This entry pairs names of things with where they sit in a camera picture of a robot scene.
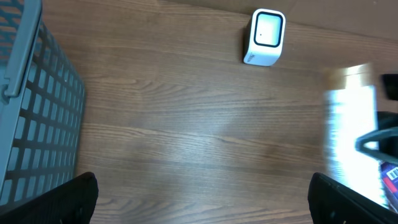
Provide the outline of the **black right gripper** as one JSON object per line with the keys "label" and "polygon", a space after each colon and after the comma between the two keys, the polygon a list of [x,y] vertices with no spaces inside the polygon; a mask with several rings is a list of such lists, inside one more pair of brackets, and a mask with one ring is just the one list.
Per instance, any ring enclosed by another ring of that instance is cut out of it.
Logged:
{"label": "black right gripper", "polygon": [[[357,138],[356,149],[375,159],[397,165],[397,113],[377,112],[378,130]],[[368,142],[379,141],[379,150],[366,147]]]}

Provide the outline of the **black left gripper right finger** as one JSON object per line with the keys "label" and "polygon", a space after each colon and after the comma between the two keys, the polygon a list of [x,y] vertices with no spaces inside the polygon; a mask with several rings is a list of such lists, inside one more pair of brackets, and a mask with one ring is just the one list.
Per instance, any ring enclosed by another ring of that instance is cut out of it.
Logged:
{"label": "black left gripper right finger", "polygon": [[397,214],[331,179],[313,174],[308,205],[314,224],[397,224]]}

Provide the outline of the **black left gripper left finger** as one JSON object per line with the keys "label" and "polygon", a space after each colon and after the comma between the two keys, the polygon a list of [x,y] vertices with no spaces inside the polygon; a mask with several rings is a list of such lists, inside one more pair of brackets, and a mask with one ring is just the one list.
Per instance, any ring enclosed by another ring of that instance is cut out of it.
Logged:
{"label": "black left gripper left finger", "polygon": [[89,223],[98,199],[97,179],[92,172],[78,177],[1,215],[1,224]]}

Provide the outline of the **purple snack packet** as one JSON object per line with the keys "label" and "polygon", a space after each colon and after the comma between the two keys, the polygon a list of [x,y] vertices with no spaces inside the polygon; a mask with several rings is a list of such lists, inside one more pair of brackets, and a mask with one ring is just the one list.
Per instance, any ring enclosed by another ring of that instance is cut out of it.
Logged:
{"label": "purple snack packet", "polygon": [[397,165],[383,162],[380,168],[383,189],[389,209],[397,213]]}

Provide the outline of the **white cream tube gold cap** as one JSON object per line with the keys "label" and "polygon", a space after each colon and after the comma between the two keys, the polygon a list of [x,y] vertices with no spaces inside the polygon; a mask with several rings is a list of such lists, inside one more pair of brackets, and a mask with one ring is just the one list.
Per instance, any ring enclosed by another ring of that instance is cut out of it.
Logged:
{"label": "white cream tube gold cap", "polygon": [[386,208],[380,161],[356,141],[377,129],[376,87],[370,64],[326,71],[323,154],[329,177]]}

